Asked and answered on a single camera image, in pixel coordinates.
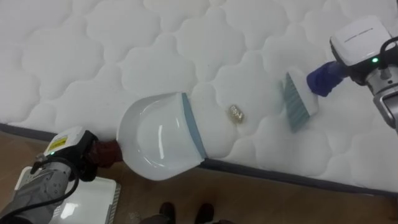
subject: yellow label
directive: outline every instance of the yellow label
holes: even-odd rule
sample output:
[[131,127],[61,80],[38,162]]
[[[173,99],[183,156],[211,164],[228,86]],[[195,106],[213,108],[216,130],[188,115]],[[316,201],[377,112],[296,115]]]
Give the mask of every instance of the yellow label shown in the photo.
[[49,146],[49,151],[51,151],[51,150],[53,150],[53,149],[55,149],[57,147],[63,146],[65,143],[67,143],[67,139],[68,139],[68,137],[62,137],[60,139],[55,140]]

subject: bristles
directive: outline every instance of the bristles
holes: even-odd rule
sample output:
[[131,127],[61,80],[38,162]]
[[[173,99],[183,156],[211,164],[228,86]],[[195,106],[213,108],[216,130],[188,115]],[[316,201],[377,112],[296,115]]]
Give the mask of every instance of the bristles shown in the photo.
[[310,114],[308,113],[289,73],[286,74],[284,100],[290,128],[292,129],[292,132],[295,133],[310,119]]

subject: quilted pattern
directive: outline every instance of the quilted pattern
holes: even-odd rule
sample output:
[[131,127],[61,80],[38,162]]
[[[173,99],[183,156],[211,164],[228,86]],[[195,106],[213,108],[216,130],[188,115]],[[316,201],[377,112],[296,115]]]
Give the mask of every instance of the quilted pattern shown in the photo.
[[[280,81],[333,60],[361,16],[398,34],[395,0],[2,0],[0,123],[112,139],[145,96],[186,91],[211,158],[398,192],[398,138],[345,80],[292,134]],[[226,110],[238,105],[245,122]]]

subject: gray metal arm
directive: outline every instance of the gray metal arm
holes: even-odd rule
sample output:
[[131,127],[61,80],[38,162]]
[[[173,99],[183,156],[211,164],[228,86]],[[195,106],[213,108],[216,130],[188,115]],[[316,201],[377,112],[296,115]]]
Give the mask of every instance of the gray metal arm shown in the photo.
[[[0,213],[0,217],[18,208],[46,202],[56,199],[65,194],[68,186],[70,168],[59,162],[49,163],[46,169],[38,171],[30,182],[25,183],[14,194],[12,201]],[[7,223],[12,223],[12,219],[24,220],[31,224],[49,223],[53,217],[54,210],[62,203],[47,205],[22,212],[16,217],[11,218]]]
[[366,81],[384,121],[398,133],[398,67],[376,69]]

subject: wooden floor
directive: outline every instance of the wooden floor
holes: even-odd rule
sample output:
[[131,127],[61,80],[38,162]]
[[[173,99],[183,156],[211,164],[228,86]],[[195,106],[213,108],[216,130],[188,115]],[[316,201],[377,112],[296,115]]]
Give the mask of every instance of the wooden floor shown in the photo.
[[[45,144],[0,134],[0,209],[10,199],[19,172]],[[138,223],[163,202],[177,208],[177,223],[193,223],[202,203],[212,203],[216,218],[256,223],[398,223],[396,200],[344,194],[262,179],[193,169],[163,182],[139,177],[123,163],[100,170],[122,186],[115,223]]]

